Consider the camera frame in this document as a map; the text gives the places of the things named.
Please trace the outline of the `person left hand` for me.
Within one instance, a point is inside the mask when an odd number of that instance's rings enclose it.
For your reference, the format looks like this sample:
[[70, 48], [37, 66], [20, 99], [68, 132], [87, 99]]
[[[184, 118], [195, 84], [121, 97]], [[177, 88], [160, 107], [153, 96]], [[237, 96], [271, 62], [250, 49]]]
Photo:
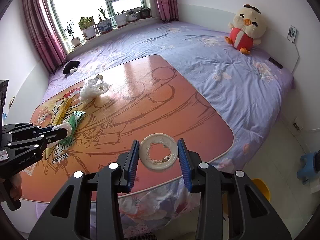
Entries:
[[22, 196], [22, 178], [20, 173], [10, 178], [10, 196], [14, 200], [19, 200]]

